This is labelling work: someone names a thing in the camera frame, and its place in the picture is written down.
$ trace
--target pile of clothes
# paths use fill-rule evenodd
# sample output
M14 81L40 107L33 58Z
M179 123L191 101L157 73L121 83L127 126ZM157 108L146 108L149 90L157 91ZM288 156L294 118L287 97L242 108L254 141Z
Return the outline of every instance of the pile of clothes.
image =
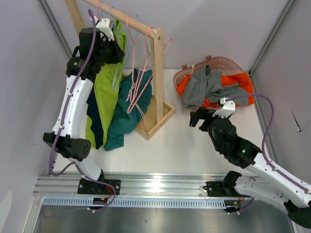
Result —
M188 74L178 85L177 92L182 96L184 107L196 106L219 107L218 99L237 97L253 93L253 85L247 73L226 76L221 70L202 67L193 74ZM253 104L254 97L234 100L237 105Z
M116 20L115 26L122 31L122 25ZM126 34L123 31L114 35L118 37L119 47L125 51ZM128 113L130 105L128 99L132 87L132 74L123 80L118 77L122 76L124 60L118 64L106 64L97 74L93 89L87 100L87 122L86 122L86 139L91 142L91 147L99 149L104 147L105 150L112 150L124 145L124 134L130 133L135 129L142 119L142 115L135 106ZM145 71L138 93L140 93L149 78L152 71ZM134 81L138 78L138 70L134 70ZM147 107L151 101L151 83L147 84L144 92L137 101L137 105L143 113L146 113Z

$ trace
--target white table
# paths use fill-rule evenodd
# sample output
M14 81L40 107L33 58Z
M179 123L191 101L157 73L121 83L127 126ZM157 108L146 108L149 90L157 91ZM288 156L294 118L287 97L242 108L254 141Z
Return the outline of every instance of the white table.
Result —
M176 107L175 115L149 141L133 131L125 135L122 148L108 152L103 148L91 150L90 156L104 172L225 174L230 170L242 171L215 151L208 133L198 129L201 122L196 128L189 127L190 111L181 105L181 97L173 85L177 71L164 70L164 99ZM237 107L230 120L239 136L261 146L262 132L254 105ZM85 126L86 107L81 138L85 138ZM60 171L68 162L58 156L55 171Z

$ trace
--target white wall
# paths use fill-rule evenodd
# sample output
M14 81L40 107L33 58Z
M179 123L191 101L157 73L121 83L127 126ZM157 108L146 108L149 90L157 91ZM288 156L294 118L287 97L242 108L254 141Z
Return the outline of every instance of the white wall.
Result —
M42 136L58 115L68 57L35 0L1 1L0 29L0 199L13 192L2 232L17 233L48 169Z
M87 26L87 9L77 0ZM180 68L202 61L206 56L226 56L243 69L251 68L287 0L105 0L139 21L164 29L173 43L165 57L166 68ZM71 49L78 38L63 0L48 0ZM137 46L143 51L143 39Z
M275 105L271 138L280 165L311 183L311 1L299 0L255 74L257 92ZM270 107L263 102L265 119ZM298 132L293 115L301 132Z

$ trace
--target teal cloth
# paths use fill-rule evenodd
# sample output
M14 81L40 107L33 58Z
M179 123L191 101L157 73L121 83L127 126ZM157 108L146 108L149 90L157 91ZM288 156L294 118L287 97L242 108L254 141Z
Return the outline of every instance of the teal cloth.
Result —
M134 69L134 81L136 81L138 75L138 70ZM142 89L148 82L149 78L152 75L152 70L147 70L144 72L142 76L142 80L140 86L138 88L137 97L141 93ZM124 134L130 133L133 131L137 124L142 119L141 114L139 113L137 107L134 107L130 113L127 113L127 109L130 105L130 100L126 101L129 96L129 91L132 86L132 74L127 76L121 83L120 83L120 90L119 90L119 98L117 102L117 106L115 112L112 117L111 124L108 129L107 134L107 141L104 145L105 150L113 150L115 148L123 147L124 146ZM146 113L147 107L151 101L151 83L149 82L146 86L146 89L140 96L139 100L137 101L138 106Z

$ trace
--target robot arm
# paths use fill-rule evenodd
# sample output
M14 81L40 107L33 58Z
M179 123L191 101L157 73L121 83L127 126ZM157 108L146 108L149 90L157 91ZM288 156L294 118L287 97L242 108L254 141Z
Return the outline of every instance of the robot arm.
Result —
M43 135L43 141L52 148L57 132L61 129L55 151L75 162L87 177L95 181L104 179L104 173L95 164L93 158L88 156L91 148L90 141L79 138L79 136L83 107L92 90L96 75L105 64L117 64L124 57L124 52L114 40L112 31L108 27L108 21L107 19L97 23L95 43L90 60L77 79L91 50L93 28L83 28L79 33L80 46L75 48L67 63L66 91L59 116L52 132ZM67 110L62 121L64 109Z
M208 132L215 149L225 159L269 183L260 183L230 171L222 182L224 191L229 196L243 194L258 198L287 213L297 224L311 228L311 185L272 160L266 161L260 148L239 137L236 127L231 124L229 118L235 111L234 102L223 98L219 104L222 108L217 111L200 108L197 112L191 112L190 126L194 127L199 119L204 119L199 129Z

